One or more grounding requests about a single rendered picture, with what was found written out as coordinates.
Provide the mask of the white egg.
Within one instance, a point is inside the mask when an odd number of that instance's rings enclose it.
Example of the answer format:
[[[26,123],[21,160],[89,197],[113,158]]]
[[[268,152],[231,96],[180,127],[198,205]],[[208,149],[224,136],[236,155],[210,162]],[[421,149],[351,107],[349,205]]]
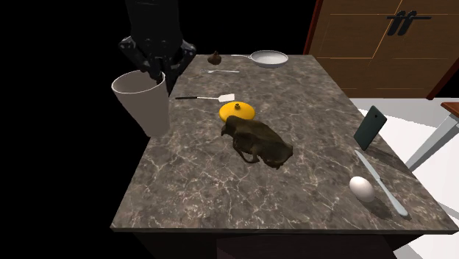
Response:
[[[374,189],[371,183],[363,177],[353,177],[349,181],[351,192],[363,202],[372,202],[374,200]]]

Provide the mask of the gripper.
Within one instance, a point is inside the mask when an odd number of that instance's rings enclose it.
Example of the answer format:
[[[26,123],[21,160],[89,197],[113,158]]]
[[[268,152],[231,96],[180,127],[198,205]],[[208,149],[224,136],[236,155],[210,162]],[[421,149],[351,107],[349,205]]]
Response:
[[[135,41],[128,36],[118,43],[118,47],[138,70],[147,72],[158,85],[163,81],[164,72],[168,95],[171,95],[178,77],[196,56],[196,47],[185,40],[174,45],[167,40]]]

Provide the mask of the table with white legs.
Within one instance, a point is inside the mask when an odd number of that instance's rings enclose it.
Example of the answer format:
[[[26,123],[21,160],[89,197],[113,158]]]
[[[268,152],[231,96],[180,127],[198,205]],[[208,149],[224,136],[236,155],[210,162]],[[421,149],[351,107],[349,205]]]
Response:
[[[459,134],[459,102],[442,102],[441,106],[449,112],[449,115],[406,162],[406,166],[411,171],[416,170]]]

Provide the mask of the white frying pan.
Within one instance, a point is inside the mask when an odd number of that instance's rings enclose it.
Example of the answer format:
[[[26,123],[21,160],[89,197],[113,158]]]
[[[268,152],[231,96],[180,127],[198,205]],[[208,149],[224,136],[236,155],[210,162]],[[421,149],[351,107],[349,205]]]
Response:
[[[279,68],[289,60],[288,55],[274,50],[259,50],[250,55],[232,54],[232,57],[246,57],[262,68]]]

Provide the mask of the yellow lid with knob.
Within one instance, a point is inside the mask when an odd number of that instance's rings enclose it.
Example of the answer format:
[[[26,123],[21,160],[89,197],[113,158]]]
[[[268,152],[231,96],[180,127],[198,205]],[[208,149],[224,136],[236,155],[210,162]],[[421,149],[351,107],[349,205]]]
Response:
[[[225,122],[229,116],[253,119],[255,117],[255,109],[245,102],[228,102],[219,109],[218,115],[223,122]]]

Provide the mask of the brown wooden door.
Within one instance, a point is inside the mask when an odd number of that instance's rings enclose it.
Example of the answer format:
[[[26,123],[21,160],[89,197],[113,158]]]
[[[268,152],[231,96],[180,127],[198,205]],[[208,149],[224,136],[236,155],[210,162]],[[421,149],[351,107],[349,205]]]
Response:
[[[316,0],[304,52],[349,98],[433,99],[459,69],[459,0]]]

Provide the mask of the dark green phone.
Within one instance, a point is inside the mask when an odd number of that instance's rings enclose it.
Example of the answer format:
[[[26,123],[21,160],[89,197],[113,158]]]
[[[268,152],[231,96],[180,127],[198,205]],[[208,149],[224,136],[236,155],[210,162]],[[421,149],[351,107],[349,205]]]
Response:
[[[372,105],[354,134],[354,139],[361,150],[366,151],[368,149],[386,121],[387,118],[383,113]]]

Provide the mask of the dark brown animal figure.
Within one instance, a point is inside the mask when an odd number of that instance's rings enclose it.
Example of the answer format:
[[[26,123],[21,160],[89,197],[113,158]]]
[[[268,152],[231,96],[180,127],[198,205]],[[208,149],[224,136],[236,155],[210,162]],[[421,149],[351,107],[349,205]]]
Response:
[[[279,169],[293,156],[293,146],[261,121],[229,116],[221,135],[232,137],[233,149],[246,163],[262,160],[267,166]]]

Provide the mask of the white cup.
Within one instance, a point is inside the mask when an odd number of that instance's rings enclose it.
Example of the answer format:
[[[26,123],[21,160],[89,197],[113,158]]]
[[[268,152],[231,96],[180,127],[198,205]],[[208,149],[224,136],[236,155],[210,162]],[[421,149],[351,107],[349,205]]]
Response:
[[[170,128],[166,76],[157,82],[140,70],[116,78],[111,88],[127,112],[149,137],[165,135]]]

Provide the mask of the silver table knife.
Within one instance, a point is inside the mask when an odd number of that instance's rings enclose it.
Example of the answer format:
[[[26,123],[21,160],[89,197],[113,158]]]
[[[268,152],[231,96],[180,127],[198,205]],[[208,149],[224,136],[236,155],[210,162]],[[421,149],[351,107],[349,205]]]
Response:
[[[408,212],[405,209],[405,207],[396,199],[396,197],[387,189],[385,184],[382,182],[380,175],[376,172],[374,167],[370,164],[369,161],[361,154],[358,150],[355,150],[356,155],[360,159],[360,161],[363,163],[363,165],[369,170],[373,178],[376,180],[378,185],[381,187],[381,189],[384,191],[385,195],[388,197],[389,201],[393,205],[394,209],[400,216],[408,216]]]

